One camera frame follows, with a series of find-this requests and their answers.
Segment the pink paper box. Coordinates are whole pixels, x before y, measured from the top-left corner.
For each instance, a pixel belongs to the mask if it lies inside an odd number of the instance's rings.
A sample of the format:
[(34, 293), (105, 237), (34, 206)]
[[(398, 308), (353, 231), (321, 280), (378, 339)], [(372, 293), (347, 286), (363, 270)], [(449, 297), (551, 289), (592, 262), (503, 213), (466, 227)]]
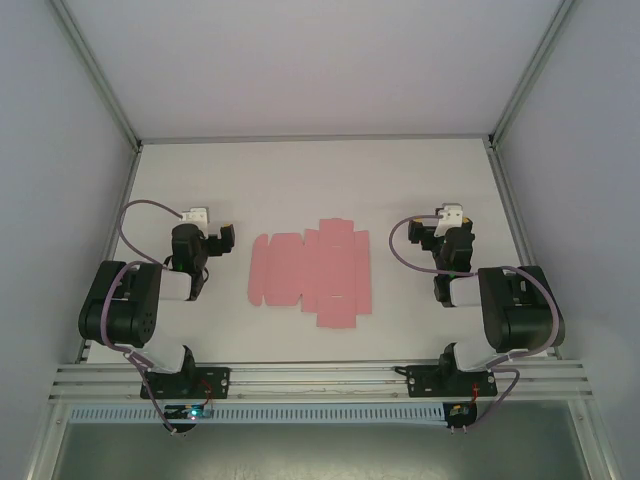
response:
[(352, 220), (321, 219), (303, 233), (259, 235), (252, 247), (248, 300), (293, 307), (316, 326), (351, 329), (373, 313), (370, 233)]

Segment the circuit board with lit LED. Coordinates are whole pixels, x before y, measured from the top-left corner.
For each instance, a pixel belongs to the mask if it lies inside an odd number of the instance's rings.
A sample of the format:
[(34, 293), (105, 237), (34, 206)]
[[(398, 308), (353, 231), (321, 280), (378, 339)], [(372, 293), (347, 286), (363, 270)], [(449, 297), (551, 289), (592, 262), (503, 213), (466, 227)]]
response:
[(211, 404), (170, 404), (164, 408), (164, 415), (169, 421), (197, 421), (199, 419), (209, 418), (211, 412)]

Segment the aluminium table back rail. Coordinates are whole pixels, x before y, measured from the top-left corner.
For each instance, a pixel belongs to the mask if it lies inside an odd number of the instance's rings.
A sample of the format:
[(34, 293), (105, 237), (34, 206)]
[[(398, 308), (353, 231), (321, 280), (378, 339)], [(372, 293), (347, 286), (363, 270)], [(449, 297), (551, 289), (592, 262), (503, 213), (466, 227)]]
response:
[(329, 141), (384, 141), (384, 140), (490, 140), (490, 134), (297, 134), (254, 136), (201, 136), (201, 137), (157, 137), (140, 140), (140, 145), (193, 145), (236, 143), (284, 143), (284, 142), (329, 142)]

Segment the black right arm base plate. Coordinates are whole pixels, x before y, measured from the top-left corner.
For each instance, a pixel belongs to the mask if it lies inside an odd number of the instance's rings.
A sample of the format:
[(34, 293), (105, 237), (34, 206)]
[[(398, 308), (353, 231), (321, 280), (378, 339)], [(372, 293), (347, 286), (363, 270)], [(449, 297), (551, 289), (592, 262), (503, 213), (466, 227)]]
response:
[(447, 371), (436, 365), (396, 366), (394, 372), (406, 380), (411, 398), (493, 398), (498, 390), (488, 371)]

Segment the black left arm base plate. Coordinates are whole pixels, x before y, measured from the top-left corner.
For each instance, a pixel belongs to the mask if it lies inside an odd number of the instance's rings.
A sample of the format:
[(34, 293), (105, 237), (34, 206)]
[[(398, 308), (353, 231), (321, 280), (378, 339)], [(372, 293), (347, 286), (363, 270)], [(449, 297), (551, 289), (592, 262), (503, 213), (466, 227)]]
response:
[[(227, 367), (195, 366), (178, 373), (147, 372), (145, 379), (156, 400), (223, 400), (228, 396), (231, 370)], [(140, 397), (150, 394), (142, 385)]]

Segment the aluminium frame post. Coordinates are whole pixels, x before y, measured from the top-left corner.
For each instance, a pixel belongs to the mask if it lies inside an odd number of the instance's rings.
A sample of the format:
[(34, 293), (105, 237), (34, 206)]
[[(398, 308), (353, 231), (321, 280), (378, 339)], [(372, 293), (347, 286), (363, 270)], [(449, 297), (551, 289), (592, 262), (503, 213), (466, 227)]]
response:
[(509, 100), (504, 107), (496, 125), (489, 135), (489, 142), (494, 150), (498, 150), (523, 108), (529, 94), (541, 76), (564, 30), (572, 16), (581, 5), (582, 0), (560, 0), (547, 25), (541, 39), (518, 80)]
[(85, 70), (94, 90), (101, 99), (114, 124), (126, 139), (131, 150), (138, 152), (142, 142), (128, 119), (121, 102), (112, 89), (96, 54), (83, 33), (80, 23), (76, 19), (67, 0), (45, 0), (45, 3), (51, 9), (54, 19)]

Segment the aluminium mounting rail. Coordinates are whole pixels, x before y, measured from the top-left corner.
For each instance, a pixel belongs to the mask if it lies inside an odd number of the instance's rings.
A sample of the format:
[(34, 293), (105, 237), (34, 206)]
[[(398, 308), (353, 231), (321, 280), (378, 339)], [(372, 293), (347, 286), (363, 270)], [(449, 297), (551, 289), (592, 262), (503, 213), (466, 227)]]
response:
[[(406, 380), (393, 361), (232, 363), (227, 403), (412, 402)], [(509, 365), (520, 379), (513, 401), (591, 400), (593, 390), (582, 363), (529, 357)], [(139, 402), (140, 375), (115, 364), (70, 364), (57, 369), (49, 399), (61, 402)]]

